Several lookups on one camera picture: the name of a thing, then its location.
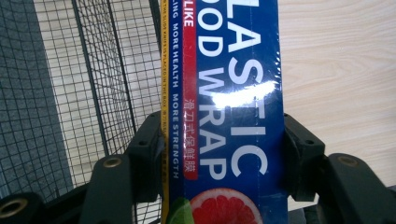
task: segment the metal mesh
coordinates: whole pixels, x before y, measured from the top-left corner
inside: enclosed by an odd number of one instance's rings
[[[1,198],[34,191],[48,202],[89,182],[95,162],[122,153],[160,110],[151,10],[143,0],[0,1]],[[139,206],[156,214],[141,220],[158,218],[159,203]]]

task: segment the light wood surface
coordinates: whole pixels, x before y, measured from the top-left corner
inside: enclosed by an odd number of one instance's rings
[[[285,112],[396,185],[396,1],[278,3]]]

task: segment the black wire basket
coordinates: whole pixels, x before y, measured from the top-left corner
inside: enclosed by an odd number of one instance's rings
[[[160,110],[159,19],[157,0],[0,1],[0,199],[50,202],[126,149]]]

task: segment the box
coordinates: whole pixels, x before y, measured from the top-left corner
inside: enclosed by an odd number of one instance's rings
[[[277,1],[162,1],[163,223],[287,223]]]

